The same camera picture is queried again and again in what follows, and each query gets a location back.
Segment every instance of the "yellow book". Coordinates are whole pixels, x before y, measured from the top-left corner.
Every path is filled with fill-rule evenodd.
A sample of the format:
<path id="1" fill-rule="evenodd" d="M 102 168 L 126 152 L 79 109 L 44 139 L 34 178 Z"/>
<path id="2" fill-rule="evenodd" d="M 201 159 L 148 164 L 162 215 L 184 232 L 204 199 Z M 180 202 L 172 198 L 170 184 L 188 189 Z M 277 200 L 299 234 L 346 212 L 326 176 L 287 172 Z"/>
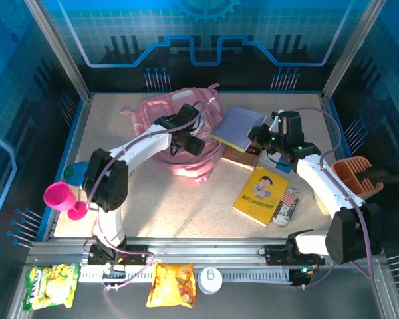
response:
<path id="1" fill-rule="evenodd" d="M 233 204 L 233 208 L 266 226 L 281 201 L 289 181 L 262 167 L 256 168 Z"/>

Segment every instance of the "chip bag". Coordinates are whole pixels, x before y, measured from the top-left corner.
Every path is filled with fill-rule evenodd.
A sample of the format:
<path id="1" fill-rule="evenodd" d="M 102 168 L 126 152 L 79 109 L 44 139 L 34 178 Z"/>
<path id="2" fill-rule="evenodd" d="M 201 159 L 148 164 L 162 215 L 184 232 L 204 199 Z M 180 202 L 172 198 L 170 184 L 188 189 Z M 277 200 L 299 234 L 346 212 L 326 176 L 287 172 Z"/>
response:
<path id="1" fill-rule="evenodd" d="M 80 264 L 35 266 L 25 275 L 23 310 L 36 310 L 57 304 L 71 308 L 80 276 Z"/>
<path id="2" fill-rule="evenodd" d="M 194 264 L 155 264 L 148 308 L 185 306 L 193 308 L 196 299 Z"/>

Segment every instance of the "small can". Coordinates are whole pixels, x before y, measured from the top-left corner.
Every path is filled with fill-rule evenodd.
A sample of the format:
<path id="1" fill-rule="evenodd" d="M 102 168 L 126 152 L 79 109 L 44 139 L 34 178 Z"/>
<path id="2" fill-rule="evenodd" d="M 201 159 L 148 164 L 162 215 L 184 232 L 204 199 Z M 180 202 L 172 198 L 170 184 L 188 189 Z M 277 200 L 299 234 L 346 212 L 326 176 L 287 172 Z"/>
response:
<path id="1" fill-rule="evenodd" d="M 299 199 L 300 191 L 298 189 L 293 187 L 287 188 L 273 214 L 272 220 L 279 226 L 287 226 L 299 203 Z"/>

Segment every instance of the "pink backpack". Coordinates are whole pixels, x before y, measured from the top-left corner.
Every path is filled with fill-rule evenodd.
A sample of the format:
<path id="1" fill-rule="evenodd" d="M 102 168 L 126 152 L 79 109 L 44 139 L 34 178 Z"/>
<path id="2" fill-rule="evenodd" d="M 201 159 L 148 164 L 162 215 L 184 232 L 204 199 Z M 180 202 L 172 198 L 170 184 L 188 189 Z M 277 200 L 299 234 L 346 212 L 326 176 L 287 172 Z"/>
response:
<path id="1" fill-rule="evenodd" d="M 211 137 L 211 133 L 223 118 L 215 89 L 218 86 L 219 84 L 216 83 L 208 88 L 183 88 L 145 100 L 135 111 L 123 108 L 121 113 L 132 117 L 134 130 L 139 136 L 157 118 L 176 114 L 185 103 L 193 105 L 197 101 L 202 101 L 203 106 L 201 104 L 195 106 L 198 110 L 205 107 L 201 115 L 205 125 L 196 135 L 205 141 L 201 155 L 194 156 L 184 150 L 179 150 L 173 156 L 170 149 L 166 149 L 154 155 L 153 158 L 172 174 L 194 178 L 197 183 L 203 183 L 210 176 L 225 150 L 221 142 Z"/>

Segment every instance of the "white can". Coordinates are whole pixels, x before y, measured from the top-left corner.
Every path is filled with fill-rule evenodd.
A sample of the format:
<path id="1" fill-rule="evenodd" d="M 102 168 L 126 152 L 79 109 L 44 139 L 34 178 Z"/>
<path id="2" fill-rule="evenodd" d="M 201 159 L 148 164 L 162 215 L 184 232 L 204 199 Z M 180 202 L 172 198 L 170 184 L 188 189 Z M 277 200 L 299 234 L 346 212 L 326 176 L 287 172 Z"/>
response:
<path id="1" fill-rule="evenodd" d="M 216 268 L 208 267 L 199 273 L 198 287 L 204 294 L 215 294 L 222 283 L 223 278 Z"/>

